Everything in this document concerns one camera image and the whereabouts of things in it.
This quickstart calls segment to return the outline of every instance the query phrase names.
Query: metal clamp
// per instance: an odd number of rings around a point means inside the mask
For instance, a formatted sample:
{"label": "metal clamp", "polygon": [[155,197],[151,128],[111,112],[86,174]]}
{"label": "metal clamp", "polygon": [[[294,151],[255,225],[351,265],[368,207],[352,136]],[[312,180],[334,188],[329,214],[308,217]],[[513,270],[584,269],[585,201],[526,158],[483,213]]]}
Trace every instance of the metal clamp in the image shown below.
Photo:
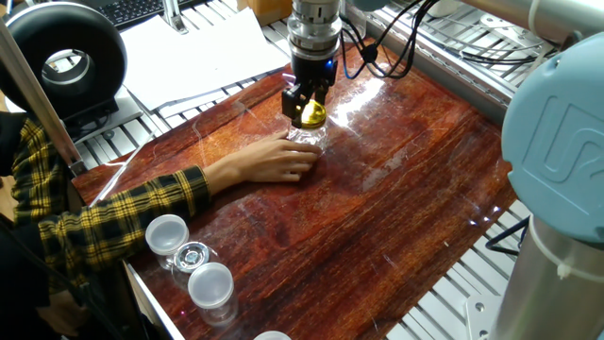
{"label": "metal clamp", "polygon": [[185,27],[182,22],[182,16],[180,16],[180,8],[178,7],[178,0],[162,0],[163,1],[163,20],[168,23],[176,32],[180,34],[187,34],[189,30]]}

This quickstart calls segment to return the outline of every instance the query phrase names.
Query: plastic cup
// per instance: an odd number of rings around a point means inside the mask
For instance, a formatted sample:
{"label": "plastic cup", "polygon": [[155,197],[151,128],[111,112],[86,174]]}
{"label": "plastic cup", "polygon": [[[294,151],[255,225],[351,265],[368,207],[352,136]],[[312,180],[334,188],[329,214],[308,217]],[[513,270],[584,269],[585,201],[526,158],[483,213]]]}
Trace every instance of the plastic cup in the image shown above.
{"label": "plastic cup", "polygon": [[219,263],[218,253],[201,242],[190,242],[182,245],[174,256],[172,277],[176,285],[189,292],[189,278],[200,266],[207,263]]}
{"label": "plastic cup", "polygon": [[170,269],[180,246],[189,241],[189,228],[182,218],[165,214],[149,224],[144,237],[156,254],[159,265],[163,269]]}
{"label": "plastic cup", "polygon": [[225,326],[237,316],[235,282],[223,264],[206,263],[195,269],[189,278],[189,296],[210,326]]}
{"label": "plastic cup", "polygon": [[254,340],[292,340],[289,336],[280,331],[266,331],[258,335]]}

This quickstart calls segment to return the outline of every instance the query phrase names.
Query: plaid shirt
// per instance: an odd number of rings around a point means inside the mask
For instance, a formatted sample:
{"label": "plaid shirt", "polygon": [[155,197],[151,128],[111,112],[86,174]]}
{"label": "plaid shirt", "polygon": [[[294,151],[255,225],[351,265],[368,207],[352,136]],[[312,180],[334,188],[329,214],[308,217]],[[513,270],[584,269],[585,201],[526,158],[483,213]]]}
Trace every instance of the plaid shirt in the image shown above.
{"label": "plaid shirt", "polygon": [[[46,264],[75,285],[144,248],[144,230],[154,218],[174,213],[188,219],[210,204],[205,176],[194,166],[70,213],[66,174],[42,127],[26,120],[12,165],[15,228],[37,224]],[[51,294],[63,289],[50,278]]]}

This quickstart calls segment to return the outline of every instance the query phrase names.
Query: white cup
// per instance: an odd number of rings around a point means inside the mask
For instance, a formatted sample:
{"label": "white cup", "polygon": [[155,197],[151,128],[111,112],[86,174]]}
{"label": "white cup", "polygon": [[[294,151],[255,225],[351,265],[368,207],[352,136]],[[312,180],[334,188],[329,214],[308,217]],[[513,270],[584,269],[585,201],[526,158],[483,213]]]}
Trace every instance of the white cup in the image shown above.
{"label": "white cup", "polygon": [[258,335],[254,340],[292,340],[280,331],[266,331]]}
{"label": "white cup", "polygon": [[157,258],[159,265],[170,269],[174,254],[180,246],[189,241],[189,229],[185,221],[172,214],[165,214],[154,219],[144,234],[147,244]]}
{"label": "white cup", "polygon": [[201,318],[213,327],[222,327],[235,319],[239,308],[235,282],[221,263],[206,263],[189,278],[189,296]]}

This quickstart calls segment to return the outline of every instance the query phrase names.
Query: glossy tabletop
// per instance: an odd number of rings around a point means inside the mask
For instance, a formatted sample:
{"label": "glossy tabletop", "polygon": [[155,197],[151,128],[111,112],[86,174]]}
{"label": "glossy tabletop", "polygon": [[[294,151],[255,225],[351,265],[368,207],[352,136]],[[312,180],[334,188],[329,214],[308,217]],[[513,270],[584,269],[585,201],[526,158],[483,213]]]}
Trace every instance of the glossy tabletop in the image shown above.
{"label": "glossy tabletop", "polygon": [[[288,128],[280,93],[292,80],[288,67],[150,142],[112,192]],[[189,221],[235,279],[229,326],[204,324],[149,250],[130,259],[185,338],[382,339],[515,200],[499,127],[417,70],[396,81],[341,69],[327,112],[325,154],[300,183],[237,186]],[[75,187],[90,203],[118,168]]]}

